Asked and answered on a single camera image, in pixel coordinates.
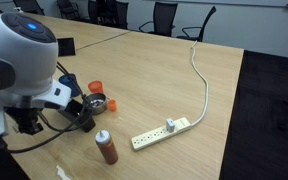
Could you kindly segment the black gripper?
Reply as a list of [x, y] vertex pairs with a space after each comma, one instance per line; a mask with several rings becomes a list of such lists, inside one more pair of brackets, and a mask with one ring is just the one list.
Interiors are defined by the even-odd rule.
[[39, 110], [36, 108], [7, 107], [5, 112], [17, 123], [20, 133], [34, 135], [43, 130], [38, 122]]

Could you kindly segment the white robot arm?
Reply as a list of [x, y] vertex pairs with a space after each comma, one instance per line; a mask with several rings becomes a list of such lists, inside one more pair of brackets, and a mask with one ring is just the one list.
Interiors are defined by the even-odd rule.
[[20, 126], [31, 121], [30, 110], [66, 108], [71, 89], [53, 78], [57, 58], [49, 28], [22, 13], [0, 14], [0, 137], [7, 134], [8, 108]]

